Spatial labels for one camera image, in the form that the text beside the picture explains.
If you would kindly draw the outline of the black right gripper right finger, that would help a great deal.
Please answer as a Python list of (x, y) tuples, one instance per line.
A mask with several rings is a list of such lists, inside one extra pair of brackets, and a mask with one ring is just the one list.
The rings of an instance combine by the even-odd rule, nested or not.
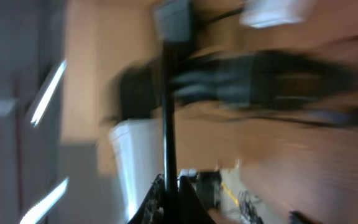
[(181, 176), (178, 188), (179, 221), (182, 224), (215, 224), (200, 202), (188, 177)]

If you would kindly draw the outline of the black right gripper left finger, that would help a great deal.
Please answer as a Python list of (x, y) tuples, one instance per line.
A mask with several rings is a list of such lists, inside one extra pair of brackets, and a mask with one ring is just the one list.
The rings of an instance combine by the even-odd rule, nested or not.
[(128, 224), (164, 224), (165, 179), (158, 174)]

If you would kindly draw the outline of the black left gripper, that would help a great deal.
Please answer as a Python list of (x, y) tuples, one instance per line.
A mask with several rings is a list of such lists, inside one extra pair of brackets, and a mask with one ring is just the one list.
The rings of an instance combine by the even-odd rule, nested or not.
[(300, 109), (349, 90), (346, 65), (294, 52), (255, 52), (187, 67), (172, 78), (175, 98), (235, 108)]

